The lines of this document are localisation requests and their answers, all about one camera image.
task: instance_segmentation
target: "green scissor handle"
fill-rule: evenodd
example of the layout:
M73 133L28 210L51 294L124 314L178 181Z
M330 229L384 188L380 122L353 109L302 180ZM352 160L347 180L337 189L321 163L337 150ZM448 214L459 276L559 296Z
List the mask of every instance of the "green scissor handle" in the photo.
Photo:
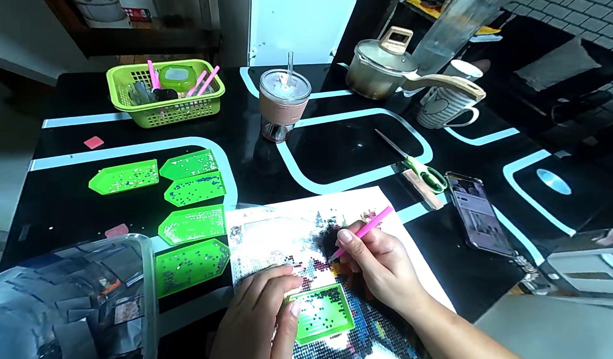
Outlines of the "green scissor handle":
M448 187L446 178L433 167L423 165L413 156L406 156L406 163L413 169L415 174L429 186L433 193L442 193Z

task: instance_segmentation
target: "smartphone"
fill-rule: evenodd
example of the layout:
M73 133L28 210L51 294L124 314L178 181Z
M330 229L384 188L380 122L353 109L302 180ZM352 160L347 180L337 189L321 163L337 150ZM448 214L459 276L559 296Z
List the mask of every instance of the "smartphone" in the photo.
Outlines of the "smartphone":
M516 253L488 202L481 180L453 172L446 172L446 179L453 203L466 229L466 243L475 249L515 257Z

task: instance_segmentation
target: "striped mug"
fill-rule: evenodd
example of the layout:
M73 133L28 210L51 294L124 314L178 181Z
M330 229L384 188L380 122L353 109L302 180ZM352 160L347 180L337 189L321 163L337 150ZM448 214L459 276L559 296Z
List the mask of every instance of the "striped mug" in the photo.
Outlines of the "striped mug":
M430 96L425 99L422 110L418 113L420 125L426 128L461 127L470 125L479 117L479 111L473 107L479 100L446 87L433 87L429 92ZM472 112L472 118L468 122L448 124L468 111Z

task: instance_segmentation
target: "fingernail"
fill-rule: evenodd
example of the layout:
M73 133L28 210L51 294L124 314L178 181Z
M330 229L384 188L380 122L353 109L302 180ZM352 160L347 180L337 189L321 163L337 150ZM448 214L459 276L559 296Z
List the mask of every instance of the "fingernail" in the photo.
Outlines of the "fingernail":
M343 243L348 243L353 239L353 235L351 235L348 229L343 229L338 232L338 239Z
M291 308L289 310L296 318L300 317L300 309L302 309L302 299L296 299L291 302Z

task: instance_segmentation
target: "human hand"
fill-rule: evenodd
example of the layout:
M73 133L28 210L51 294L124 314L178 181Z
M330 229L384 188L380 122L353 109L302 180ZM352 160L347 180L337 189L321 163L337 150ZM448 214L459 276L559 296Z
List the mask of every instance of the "human hand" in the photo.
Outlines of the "human hand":
M366 285L375 298L400 314L428 296L420 284L402 242L379 228L371 229L362 239L354 233L366 223L361 220L338 232L338 247L346 249L340 257L353 272L362 272Z
M292 266L271 266L242 281L211 348L211 359L290 359L298 332L301 301L292 301L276 318L284 293L302 285ZM278 329L271 346L276 323Z

